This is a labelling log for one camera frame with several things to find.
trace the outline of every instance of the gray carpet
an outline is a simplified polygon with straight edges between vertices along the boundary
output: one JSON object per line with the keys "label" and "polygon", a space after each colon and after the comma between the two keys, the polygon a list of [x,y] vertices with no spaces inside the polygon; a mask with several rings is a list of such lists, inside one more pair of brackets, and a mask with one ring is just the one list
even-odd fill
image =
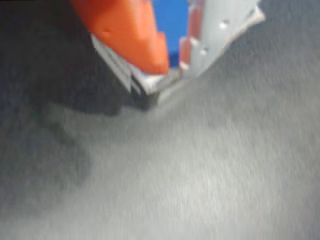
{"label": "gray carpet", "polygon": [[0,238],[320,239],[320,2],[262,8],[266,22],[150,112],[52,105],[50,124],[19,123]]}

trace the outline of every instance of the blue plastic piece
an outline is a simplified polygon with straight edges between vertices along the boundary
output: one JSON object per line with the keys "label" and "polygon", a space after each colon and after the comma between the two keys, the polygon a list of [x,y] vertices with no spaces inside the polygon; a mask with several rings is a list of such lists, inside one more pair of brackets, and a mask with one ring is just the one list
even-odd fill
{"label": "blue plastic piece", "polygon": [[179,40],[187,35],[188,4],[186,0],[153,0],[157,28],[165,32],[170,66],[179,65]]}

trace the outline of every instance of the orange plastic piece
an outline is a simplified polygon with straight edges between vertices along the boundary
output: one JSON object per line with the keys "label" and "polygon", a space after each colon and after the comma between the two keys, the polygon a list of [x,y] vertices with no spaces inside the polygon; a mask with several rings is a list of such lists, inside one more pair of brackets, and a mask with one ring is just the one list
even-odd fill
{"label": "orange plastic piece", "polygon": [[157,31],[148,0],[71,0],[87,29],[148,74],[167,74],[166,36]]}

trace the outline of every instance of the white plastic piece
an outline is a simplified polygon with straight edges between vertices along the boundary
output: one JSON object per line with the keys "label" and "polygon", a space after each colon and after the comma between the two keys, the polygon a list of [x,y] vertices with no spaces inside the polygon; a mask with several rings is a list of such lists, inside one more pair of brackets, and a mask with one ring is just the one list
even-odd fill
{"label": "white plastic piece", "polygon": [[250,26],[265,20],[260,0],[189,0],[187,36],[180,40],[180,72],[205,72]]}

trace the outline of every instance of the small hole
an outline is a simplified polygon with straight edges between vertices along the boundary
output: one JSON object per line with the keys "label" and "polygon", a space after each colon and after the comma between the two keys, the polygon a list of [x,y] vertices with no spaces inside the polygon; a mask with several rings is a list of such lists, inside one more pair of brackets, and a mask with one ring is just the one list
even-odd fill
{"label": "small hole", "polygon": [[225,19],[222,22],[220,22],[219,27],[221,29],[226,29],[229,25],[230,25],[230,21],[228,19]]}
{"label": "small hole", "polygon": [[209,52],[209,48],[208,47],[205,47],[205,48],[202,48],[201,51],[200,51],[200,54],[202,56],[206,56]]}
{"label": "small hole", "polygon": [[103,31],[103,33],[107,38],[111,37],[111,32],[109,30],[105,30],[105,31]]}

